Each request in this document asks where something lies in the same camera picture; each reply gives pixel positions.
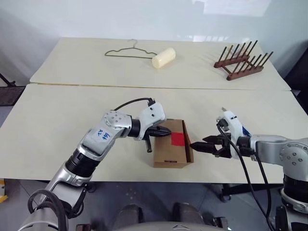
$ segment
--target handwritten label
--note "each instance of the handwritten label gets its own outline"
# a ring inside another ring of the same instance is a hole
[[[98,129],[93,135],[92,139],[97,142],[106,142],[111,138],[111,135],[103,129]]]

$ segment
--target gray floor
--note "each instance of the gray floor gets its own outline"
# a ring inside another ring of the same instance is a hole
[[[69,220],[69,230],[77,224],[91,223],[97,230],[111,230],[119,211],[128,204],[137,204],[143,209],[146,221],[165,221],[171,216],[175,202],[186,202],[195,206],[204,218],[226,217],[233,231],[267,231],[265,219],[250,194],[234,195],[222,203],[214,191],[220,185],[198,183],[150,183],[150,182],[100,182],[97,190],[88,193],[85,209],[75,219]],[[45,183],[34,180],[6,180],[8,200],[0,204],[1,230],[15,231],[28,215],[27,200],[35,190]],[[257,192],[266,207],[266,194]],[[277,190],[272,190],[273,209],[281,204]]]

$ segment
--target cardboard box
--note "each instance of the cardboard box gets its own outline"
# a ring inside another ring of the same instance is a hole
[[[161,126],[172,134],[155,138],[154,167],[182,168],[193,163],[193,149],[184,120],[167,119]]]

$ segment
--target red paper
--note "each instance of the red paper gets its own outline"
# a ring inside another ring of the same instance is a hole
[[[184,133],[172,132],[171,133],[171,145],[185,146]]]

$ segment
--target table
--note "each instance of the table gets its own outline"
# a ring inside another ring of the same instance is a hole
[[[133,44],[134,41],[120,39],[61,38],[30,82],[141,88],[290,90],[269,61],[260,73],[227,81],[227,73],[213,65],[224,47],[231,43],[138,41],[136,47],[148,52],[160,53],[168,47],[175,49],[176,59],[159,70],[152,66],[150,59],[104,55],[106,51],[132,47]],[[135,51],[122,51],[121,54],[144,55]],[[252,54],[263,54],[258,43]]]
[[[308,116],[289,91],[188,90],[30,84],[0,129],[0,177],[50,180],[103,114],[139,97],[154,97],[168,118],[184,119],[192,142],[218,134],[221,107],[253,134],[308,136]],[[145,102],[121,109],[137,116]],[[257,162],[245,158],[252,183],[263,183]],[[118,139],[93,174],[96,181],[246,183],[238,160],[194,152],[183,169],[153,168],[143,141]],[[264,164],[269,183],[282,183],[280,166]]]

